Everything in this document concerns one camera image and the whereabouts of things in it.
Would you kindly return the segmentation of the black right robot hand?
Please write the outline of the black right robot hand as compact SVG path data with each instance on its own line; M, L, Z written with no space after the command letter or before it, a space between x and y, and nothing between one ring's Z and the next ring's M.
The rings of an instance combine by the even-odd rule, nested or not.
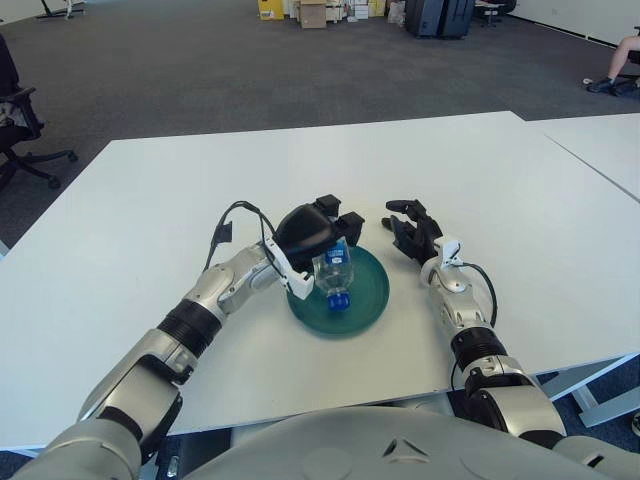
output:
M442 237L443 233L420 201L390 200L385 207L408 217L408 221L402 221L396 215L381 220L382 226L393 233L393 245L399 251L420 266L437 256L435 240Z

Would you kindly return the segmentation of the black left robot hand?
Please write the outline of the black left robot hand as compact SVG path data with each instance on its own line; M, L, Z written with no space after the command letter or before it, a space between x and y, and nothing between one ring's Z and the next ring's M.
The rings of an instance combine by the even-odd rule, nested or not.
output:
M274 240L296 272L312 273L312 260L342 238L350 247L357 245L365 219L356 212L340 215L340 204L332 194L318 197L295 208L278 225Z

